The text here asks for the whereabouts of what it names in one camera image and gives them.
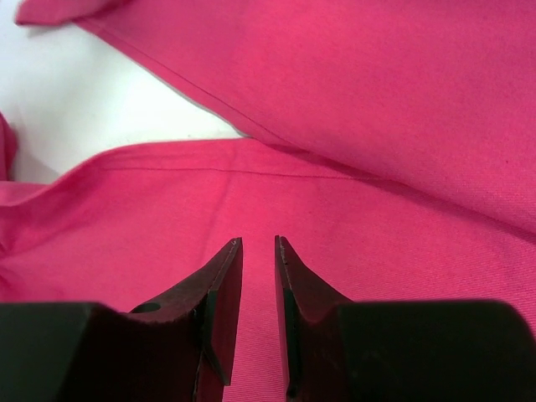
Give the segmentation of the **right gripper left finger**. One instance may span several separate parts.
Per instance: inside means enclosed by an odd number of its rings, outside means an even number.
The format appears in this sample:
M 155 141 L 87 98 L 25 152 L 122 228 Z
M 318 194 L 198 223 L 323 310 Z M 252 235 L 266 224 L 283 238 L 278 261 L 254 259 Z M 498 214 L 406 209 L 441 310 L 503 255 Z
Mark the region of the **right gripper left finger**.
M 129 314 L 147 322 L 185 317 L 221 384 L 231 383 L 242 288 L 243 244 L 234 238 L 207 264 Z

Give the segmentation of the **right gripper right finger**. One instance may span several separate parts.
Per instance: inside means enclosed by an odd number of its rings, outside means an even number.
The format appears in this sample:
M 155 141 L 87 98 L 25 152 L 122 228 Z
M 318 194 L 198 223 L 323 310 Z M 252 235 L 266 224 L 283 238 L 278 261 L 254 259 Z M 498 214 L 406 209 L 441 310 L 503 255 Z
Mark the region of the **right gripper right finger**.
M 281 364 L 287 398 L 353 398 L 354 304 L 275 237 Z

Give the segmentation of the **magenta pink trousers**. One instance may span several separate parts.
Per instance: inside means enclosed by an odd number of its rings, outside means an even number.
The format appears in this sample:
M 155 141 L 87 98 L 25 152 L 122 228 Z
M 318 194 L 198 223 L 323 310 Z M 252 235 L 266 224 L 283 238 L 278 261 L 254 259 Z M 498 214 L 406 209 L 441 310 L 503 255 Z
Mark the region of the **magenta pink trousers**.
M 244 133 L 1 179 L 4 401 L 532 401 L 532 1 L 24 1 Z M 287 398 L 275 237 L 354 304 L 353 398 Z M 136 306 L 243 244 L 231 383 Z

